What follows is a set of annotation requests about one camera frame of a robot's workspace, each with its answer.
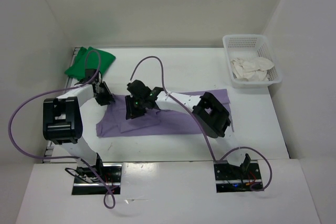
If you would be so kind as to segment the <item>green t shirt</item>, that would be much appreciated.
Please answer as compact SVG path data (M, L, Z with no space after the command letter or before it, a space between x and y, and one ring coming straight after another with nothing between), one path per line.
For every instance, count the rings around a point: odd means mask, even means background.
M92 47L81 47L74 59L73 65L65 71L65 74L70 78L81 80L85 77L86 69L97 69L99 59L96 51L100 55L99 71L102 75L104 75L109 67L114 63L116 57L106 51L98 50Z

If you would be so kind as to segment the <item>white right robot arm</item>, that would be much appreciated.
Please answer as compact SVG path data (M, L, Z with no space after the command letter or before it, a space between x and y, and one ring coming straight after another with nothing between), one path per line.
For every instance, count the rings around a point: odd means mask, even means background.
M125 97L127 120L144 116L150 110L188 114L201 130L213 161L217 160L208 139L224 138L225 132L233 137L229 112L210 92L186 95L168 92L165 87L151 90L140 80L128 83L127 90L130 92Z

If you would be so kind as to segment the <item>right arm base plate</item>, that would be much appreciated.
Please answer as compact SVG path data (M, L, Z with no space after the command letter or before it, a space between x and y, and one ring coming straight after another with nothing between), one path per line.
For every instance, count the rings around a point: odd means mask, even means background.
M263 188L263 181L257 162L251 162L247 172L241 174L236 166L228 163L214 164L217 193L244 193Z

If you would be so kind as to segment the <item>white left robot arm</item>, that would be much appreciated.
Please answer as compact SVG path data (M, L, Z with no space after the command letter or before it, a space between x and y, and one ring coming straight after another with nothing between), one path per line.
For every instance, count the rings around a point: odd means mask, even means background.
M74 89L43 102L43 136L55 145L62 146L77 160L77 174L86 181L99 182L105 177L103 162L83 137L80 107L95 99L100 106L112 105L115 99L102 74L86 69L85 77Z

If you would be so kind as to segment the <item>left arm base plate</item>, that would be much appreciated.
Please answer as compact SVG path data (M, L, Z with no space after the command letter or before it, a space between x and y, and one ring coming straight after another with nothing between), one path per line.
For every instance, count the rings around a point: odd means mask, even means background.
M74 178L72 195L104 195L107 192L105 186L90 169L77 167L76 169L65 168L65 170ZM114 195L121 193L121 172L122 164L106 163L99 174Z

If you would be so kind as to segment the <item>purple t shirt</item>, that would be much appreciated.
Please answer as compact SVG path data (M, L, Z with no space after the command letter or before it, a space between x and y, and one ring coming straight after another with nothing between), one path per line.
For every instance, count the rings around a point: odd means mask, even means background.
M149 110L144 116L127 120L125 96L114 96L102 120L96 124L97 137L132 137L149 135L200 134L196 122L187 114Z

